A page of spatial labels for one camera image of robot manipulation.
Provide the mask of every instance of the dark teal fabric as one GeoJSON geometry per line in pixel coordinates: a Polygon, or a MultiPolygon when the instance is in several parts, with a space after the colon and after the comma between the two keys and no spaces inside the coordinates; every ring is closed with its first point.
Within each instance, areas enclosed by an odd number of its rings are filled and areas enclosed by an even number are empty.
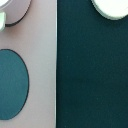
{"type": "Polygon", "coordinates": [[[26,102],[29,78],[25,63],[10,50],[0,50],[0,120],[15,117],[26,102]]]}
{"type": "Polygon", "coordinates": [[[57,128],[128,127],[128,17],[58,0],[57,128]]]}

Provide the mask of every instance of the circle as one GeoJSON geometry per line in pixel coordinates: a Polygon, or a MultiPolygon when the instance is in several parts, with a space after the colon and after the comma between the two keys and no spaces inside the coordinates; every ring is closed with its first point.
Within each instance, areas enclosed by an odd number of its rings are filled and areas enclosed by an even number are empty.
{"type": "Polygon", "coordinates": [[[29,75],[23,59],[12,50],[0,50],[0,120],[19,114],[28,91],[29,75]]]}
{"type": "Polygon", "coordinates": [[[128,0],[91,0],[95,9],[105,18],[119,20],[128,15],[128,0]]]}

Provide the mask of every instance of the circular hole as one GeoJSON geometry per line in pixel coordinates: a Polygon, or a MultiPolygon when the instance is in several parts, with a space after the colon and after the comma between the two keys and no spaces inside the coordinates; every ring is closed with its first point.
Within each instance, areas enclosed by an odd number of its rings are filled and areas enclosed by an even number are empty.
{"type": "Polygon", "coordinates": [[[29,76],[22,58],[11,50],[0,50],[0,120],[15,117],[25,105],[29,76]]]}

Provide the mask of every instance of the dark green wall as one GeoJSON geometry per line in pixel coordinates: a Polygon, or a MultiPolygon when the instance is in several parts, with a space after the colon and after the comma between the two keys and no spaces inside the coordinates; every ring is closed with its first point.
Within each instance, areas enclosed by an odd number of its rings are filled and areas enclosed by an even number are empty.
{"type": "Polygon", "coordinates": [[[58,0],[57,128],[128,127],[128,17],[58,0]]]}

